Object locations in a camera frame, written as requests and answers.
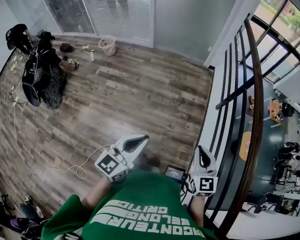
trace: door frame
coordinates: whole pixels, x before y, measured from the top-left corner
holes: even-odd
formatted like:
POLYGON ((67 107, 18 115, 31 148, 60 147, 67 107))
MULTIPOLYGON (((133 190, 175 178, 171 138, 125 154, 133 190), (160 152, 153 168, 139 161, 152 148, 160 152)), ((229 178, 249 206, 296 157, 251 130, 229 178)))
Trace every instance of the door frame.
POLYGON ((209 56, 204 62, 206 67, 216 67, 222 63, 223 56, 240 27, 243 27, 245 18, 251 18, 261 0, 236 0, 226 20, 224 27, 217 38, 209 56))
POLYGON ((150 48, 155 47, 156 0, 150 0, 150 48))

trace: black backpack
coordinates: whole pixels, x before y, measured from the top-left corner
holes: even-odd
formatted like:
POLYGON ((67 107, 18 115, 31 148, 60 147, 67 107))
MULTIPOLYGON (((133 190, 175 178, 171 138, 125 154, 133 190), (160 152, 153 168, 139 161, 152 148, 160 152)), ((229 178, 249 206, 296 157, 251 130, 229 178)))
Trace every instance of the black backpack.
POLYGON ((73 51, 73 49, 74 48, 66 42, 64 42, 63 44, 60 45, 60 52, 63 52, 63 53, 71 53, 73 51))

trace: wooden floor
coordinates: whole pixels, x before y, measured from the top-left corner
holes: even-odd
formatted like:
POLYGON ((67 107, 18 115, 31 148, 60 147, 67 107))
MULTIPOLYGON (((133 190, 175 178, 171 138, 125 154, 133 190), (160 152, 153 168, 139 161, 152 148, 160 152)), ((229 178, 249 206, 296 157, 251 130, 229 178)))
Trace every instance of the wooden floor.
MULTIPOLYGON (((57 38, 54 46, 60 56, 63 42, 74 46, 68 56, 80 67, 66 71, 63 101, 56 110, 44 103, 38 108, 15 106, 20 153, 13 98, 5 102, 3 95, 23 73, 20 54, 16 53, 16 72, 10 71, 10 60, 9 70, 0 77, 1 185, 16 208, 30 195, 52 214, 71 194, 82 197, 100 179, 94 167, 97 153, 84 166, 87 179, 77 178, 75 169, 33 174, 24 161, 36 172, 46 166, 67 169, 82 164, 96 148, 131 133, 150 136, 144 153, 160 158, 161 171, 168 164, 187 168, 206 111, 212 72, 173 53, 138 45, 118 43, 117 53, 107 57, 91 38, 57 38), (83 45, 95 50, 94 62, 83 45)), ((23 94, 22 87, 18 93, 23 94)))

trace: white cable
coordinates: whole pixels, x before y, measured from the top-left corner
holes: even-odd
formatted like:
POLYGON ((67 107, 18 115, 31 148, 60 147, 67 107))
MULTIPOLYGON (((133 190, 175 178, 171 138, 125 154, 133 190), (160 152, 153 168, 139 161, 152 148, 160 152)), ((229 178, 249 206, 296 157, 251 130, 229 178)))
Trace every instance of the white cable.
POLYGON ((23 98, 23 99, 25 100, 25 102, 28 102, 28 100, 24 98, 25 95, 24 95, 23 93, 21 93, 21 94, 18 93, 18 91, 20 90, 20 88, 21 88, 20 85, 18 85, 18 86, 14 89, 16 95, 19 97, 19 99, 23 98))
POLYGON ((51 77, 54 79, 54 80, 59 80, 60 78, 62 78, 65 74, 66 74, 66 71, 67 71, 67 69, 69 68, 69 66, 67 66, 66 68, 65 68, 65 70, 63 71, 63 73, 61 74, 61 76, 59 76, 58 78, 53 78, 52 77, 52 75, 51 75, 51 77))
POLYGON ((35 50, 35 57, 36 57, 36 64, 35 64, 34 74, 36 74, 37 67, 38 67, 38 48, 35 50))
MULTIPOLYGON (((19 145, 18 145, 18 139, 17 139, 17 129, 16 129, 16 107, 15 107, 15 106, 14 106, 14 136, 15 136, 16 148, 17 148, 19 154, 21 155, 21 152, 20 152, 20 149, 19 149, 19 145)), ((35 172, 35 171, 33 171, 31 168, 28 167, 28 165, 27 165, 27 163, 26 163, 25 160, 23 160, 23 162, 24 162, 25 166, 26 166, 32 173, 38 174, 38 175, 42 174, 46 169, 51 169, 51 170, 57 170, 57 171, 67 172, 67 171, 69 171, 70 169, 72 169, 72 168, 74 168, 74 167, 78 167, 78 168, 76 169, 76 172, 75 172, 75 173, 76 173, 76 175, 77 175, 80 179, 83 179, 83 180, 84 180, 84 179, 88 178, 88 172, 87 172, 85 169, 83 169, 82 166, 84 166, 84 165, 88 162, 88 160, 90 159, 90 157, 92 157, 92 155, 93 155, 95 152, 97 152, 99 149, 104 148, 104 147, 107 147, 107 146, 111 146, 111 144, 107 144, 107 145, 98 147, 95 151, 92 152, 91 155, 89 155, 89 157, 85 160, 85 162, 84 162, 83 164, 81 164, 81 165, 77 165, 77 164, 76 164, 76 165, 73 165, 73 166, 71 166, 70 168, 68 168, 67 170, 62 170, 62 169, 53 168, 53 167, 47 167, 47 166, 46 166, 41 172, 35 172), (83 171, 85 172, 85 174, 86 174, 85 177, 81 177, 81 176, 78 174, 79 169, 81 169, 81 170, 83 170, 83 171)))
POLYGON ((5 71, 4 81, 3 81, 3 90, 2 90, 2 92, 3 92, 3 103, 4 103, 4 104, 7 104, 8 100, 9 100, 9 97, 10 97, 10 90, 11 90, 11 87, 12 87, 13 85, 11 85, 11 87, 9 88, 8 94, 7 94, 7 98, 6 98, 5 84, 6 84, 6 79, 7 79, 7 74, 8 74, 8 67, 9 67, 9 65, 8 65, 8 62, 5 62, 5 64, 6 64, 6 71, 5 71))

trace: wooden handrail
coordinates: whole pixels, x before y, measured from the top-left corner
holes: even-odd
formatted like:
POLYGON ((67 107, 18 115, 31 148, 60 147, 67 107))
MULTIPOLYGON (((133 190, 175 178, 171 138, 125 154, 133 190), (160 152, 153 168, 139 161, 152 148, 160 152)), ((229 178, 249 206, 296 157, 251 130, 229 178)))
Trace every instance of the wooden handrail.
POLYGON ((219 227, 218 233, 226 236, 234 224, 240 210, 248 195, 250 183, 253 179, 255 168, 257 164, 258 152, 262 140, 263 122, 264 122, 264 87, 263 77, 260 65, 260 58, 258 54, 257 44, 254 33, 252 31, 249 20, 244 20, 244 25, 249 41, 253 75, 254 75, 254 111, 253 111, 253 123, 252 134, 250 140, 249 151, 247 160, 245 162, 243 174, 236 190, 230 208, 219 227))

